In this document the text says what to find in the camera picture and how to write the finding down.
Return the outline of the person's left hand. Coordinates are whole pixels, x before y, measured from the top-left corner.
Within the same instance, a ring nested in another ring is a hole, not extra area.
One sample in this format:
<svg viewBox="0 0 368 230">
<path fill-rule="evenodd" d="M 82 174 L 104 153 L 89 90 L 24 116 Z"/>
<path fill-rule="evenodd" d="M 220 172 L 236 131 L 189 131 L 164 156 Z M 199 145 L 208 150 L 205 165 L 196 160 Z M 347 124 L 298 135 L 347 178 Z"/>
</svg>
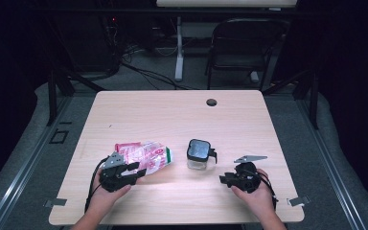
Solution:
<svg viewBox="0 0 368 230">
<path fill-rule="evenodd" d="M 107 213 L 119 198 L 130 191 L 131 186 L 125 185 L 122 189 L 111 193 L 102 187 L 100 183 L 100 174 L 101 171 L 98 171 L 94 177 L 88 210 L 95 212 L 105 211 Z"/>
</svg>

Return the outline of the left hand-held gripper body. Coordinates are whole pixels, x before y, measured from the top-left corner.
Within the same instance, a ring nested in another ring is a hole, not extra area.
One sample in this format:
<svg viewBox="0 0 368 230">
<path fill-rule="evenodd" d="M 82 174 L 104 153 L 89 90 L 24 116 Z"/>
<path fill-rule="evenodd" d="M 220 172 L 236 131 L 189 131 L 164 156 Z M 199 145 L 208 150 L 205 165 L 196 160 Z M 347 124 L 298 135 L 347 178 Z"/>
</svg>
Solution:
<svg viewBox="0 0 368 230">
<path fill-rule="evenodd" d="M 125 185 L 134 185 L 136 181 L 124 179 L 124 175 L 134 173 L 134 170 L 127 171 L 127 165 L 123 155 L 114 151 L 103 163 L 100 174 L 102 187 L 112 193 Z"/>
</svg>

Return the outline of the black metal stand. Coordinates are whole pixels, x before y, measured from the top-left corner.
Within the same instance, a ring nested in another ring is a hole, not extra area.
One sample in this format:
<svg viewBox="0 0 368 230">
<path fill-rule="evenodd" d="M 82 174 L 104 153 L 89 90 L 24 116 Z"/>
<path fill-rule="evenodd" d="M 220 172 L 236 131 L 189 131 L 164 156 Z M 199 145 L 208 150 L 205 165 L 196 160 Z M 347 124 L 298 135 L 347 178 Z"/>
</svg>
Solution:
<svg viewBox="0 0 368 230">
<path fill-rule="evenodd" d="M 318 129 L 317 105 L 319 78 L 315 70 L 304 70 L 287 80 L 281 80 L 264 90 L 263 95 L 271 95 L 295 81 L 297 81 L 297 86 L 295 87 L 292 96 L 295 100 L 303 100 L 307 94 L 310 94 L 309 121 L 315 129 Z"/>
<path fill-rule="evenodd" d="M 47 125 L 50 126 L 58 116 L 58 93 L 59 90 L 64 96 L 72 97 L 75 94 L 75 88 L 71 80 L 78 81 L 95 92 L 104 91 L 96 83 L 84 78 L 82 75 L 73 72 L 65 67 L 55 67 L 48 76 L 49 93 L 49 119 Z"/>
</svg>

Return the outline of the white desk leg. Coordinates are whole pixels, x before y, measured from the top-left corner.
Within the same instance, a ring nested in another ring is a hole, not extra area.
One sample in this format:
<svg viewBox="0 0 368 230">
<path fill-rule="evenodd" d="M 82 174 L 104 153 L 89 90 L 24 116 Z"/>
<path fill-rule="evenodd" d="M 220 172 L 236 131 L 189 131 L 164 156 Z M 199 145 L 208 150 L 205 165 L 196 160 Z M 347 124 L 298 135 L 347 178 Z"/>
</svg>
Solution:
<svg viewBox="0 0 368 230">
<path fill-rule="evenodd" d="M 180 17 L 178 17 L 176 20 L 176 40 L 177 40 L 177 56 L 176 56 L 174 79 L 176 81 L 182 81 L 184 56 L 183 56 L 182 23 Z"/>
</svg>

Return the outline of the person's right hand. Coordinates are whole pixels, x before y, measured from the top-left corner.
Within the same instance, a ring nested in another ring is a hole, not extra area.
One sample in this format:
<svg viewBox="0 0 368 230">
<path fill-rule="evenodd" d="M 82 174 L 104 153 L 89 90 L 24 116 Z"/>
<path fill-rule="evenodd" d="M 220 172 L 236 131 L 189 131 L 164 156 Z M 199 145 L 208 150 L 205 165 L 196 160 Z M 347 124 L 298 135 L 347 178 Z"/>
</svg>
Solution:
<svg viewBox="0 0 368 230">
<path fill-rule="evenodd" d="M 260 222 L 277 217 L 271 191 L 263 182 L 252 193 L 242 191 L 236 186 L 232 186 L 231 190 L 239 199 L 245 202 L 246 206 Z"/>
</svg>

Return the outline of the glass jar with black lid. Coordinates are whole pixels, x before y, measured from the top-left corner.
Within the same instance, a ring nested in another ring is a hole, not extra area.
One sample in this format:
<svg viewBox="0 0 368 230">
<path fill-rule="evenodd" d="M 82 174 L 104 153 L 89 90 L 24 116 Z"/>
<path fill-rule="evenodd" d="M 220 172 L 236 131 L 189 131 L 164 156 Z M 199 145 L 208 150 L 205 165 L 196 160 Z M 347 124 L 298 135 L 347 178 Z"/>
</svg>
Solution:
<svg viewBox="0 0 368 230">
<path fill-rule="evenodd" d="M 192 170 L 203 171 L 207 168 L 210 157 L 218 162 L 218 154 L 211 144 L 204 140 L 192 139 L 187 148 L 187 167 Z"/>
</svg>

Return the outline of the grey metal table bracket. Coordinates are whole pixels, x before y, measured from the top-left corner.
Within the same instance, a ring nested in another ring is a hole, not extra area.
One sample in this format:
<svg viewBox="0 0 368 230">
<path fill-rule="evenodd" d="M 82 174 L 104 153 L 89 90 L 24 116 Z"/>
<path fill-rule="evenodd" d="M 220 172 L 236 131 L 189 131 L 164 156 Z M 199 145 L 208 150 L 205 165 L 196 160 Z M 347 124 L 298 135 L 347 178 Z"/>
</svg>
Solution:
<svg viewBox="0 0 368 230">
<path fill-rule="evenodd" d="M 298 196 L 296 198 L 288 198 L 287 204 L 294 207 L 294 206 L 305 206 L 311 202 L 308 196 Z"/>
<path fill-rule="evenodd" d="M 46 200 L 43 206 L 46 208 L 53 208 L 54 206 L 64 206 L 65 204 L 66 204 L 66 199 L 54 198 L 54 199 Z"/>
</svg>

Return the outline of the grey metal floor rail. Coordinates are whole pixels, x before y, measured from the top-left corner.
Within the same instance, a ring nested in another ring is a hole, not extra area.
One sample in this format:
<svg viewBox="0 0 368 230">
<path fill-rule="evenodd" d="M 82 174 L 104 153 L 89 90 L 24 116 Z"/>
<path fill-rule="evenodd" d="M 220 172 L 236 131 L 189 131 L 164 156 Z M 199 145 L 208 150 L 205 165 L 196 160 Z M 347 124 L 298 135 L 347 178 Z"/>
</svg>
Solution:
<svg viewBox="0 0 368 230">
<path fill-rule="evenodd" d="M 59 102 L 55 121 L 46 125 L 37 107 L 10 159 L 0 173 L 0 230 L 64 230 L 49 222 L 54 208 L 43 206 L 58 191 L 80 135 L 76 98 Z"/>
<path fill-rule="evenodd" d="M 326 143 L 318 129 L 314 127 L 311 123 L 309 116 L 309 107 L 306 105 L 304 101 L 297 100 L 297 107 L 299 108 L 300 113 L 303 116 L 306 126 L 310 131 L 310 135 L 313 137 L 316 146 L 319 149 L 319 158 L 323 164 L 325 172 L 332 184 L 335 195 L 338 199 L 339 205 L 341 206 L 346 219 L 348 220 L 352 230 L 367 230 L 365 223 L 360 216 L 356 205 L 342 180 L 342 177 L 332 160 L 329 149 L 326 146 Z"/>
</svg>

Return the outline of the red and white plastic bag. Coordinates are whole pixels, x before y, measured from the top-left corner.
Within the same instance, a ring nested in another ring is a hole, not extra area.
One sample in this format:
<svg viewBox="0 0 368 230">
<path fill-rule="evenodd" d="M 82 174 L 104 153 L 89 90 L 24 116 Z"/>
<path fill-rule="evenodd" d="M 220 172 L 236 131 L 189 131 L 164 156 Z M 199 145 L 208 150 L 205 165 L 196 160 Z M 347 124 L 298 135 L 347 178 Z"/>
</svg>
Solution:
<svg viewBox="0 0 368 230">
<path fill-rule="evenodd" d="M 116 144 L 115 150 L 124 157 L 126 163 L 138 162 L 137 171 L 146 170 L 146 174 L 155 173 L 173 161 L 170 149 L 159 142 Z"/>
</svg>

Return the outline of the black folding chair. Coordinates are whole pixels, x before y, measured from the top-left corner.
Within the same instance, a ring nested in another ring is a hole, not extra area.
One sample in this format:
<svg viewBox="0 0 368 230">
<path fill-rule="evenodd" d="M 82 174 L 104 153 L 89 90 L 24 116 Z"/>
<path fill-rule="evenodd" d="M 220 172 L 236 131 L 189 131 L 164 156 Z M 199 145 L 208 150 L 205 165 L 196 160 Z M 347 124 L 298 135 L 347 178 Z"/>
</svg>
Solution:
<svg viewBox="0 0 368 230">
<path fill-rule="evenodd" d="M 281 19 L 231 18 L 212 32 L 204 75 L 211 87 L 212 72 L 243 71 L 261 73 L 261 90 L 273 50 L 287 34 L 289 23 Z"/>
</svg>

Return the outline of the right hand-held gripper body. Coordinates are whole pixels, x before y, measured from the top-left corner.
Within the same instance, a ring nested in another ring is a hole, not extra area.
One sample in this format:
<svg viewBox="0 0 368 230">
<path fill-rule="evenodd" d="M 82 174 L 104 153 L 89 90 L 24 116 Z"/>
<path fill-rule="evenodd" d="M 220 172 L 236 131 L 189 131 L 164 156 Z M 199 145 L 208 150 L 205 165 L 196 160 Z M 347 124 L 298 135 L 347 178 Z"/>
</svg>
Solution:
<svg viewBox="0 0 368 230">
<path fill-rule="evenodd" d="M 257 171 L 254 164 L 255 160 L 262 159 L 265 159 L 265 156 L 245 155 L 235 160 L 237 163 L 235 167 L 236 177 L 239 180 L 237 187 L 239 189 L 251 194 L 259 188 L 261 182 L 266 183 L 264 175 Z"/>
</svg>

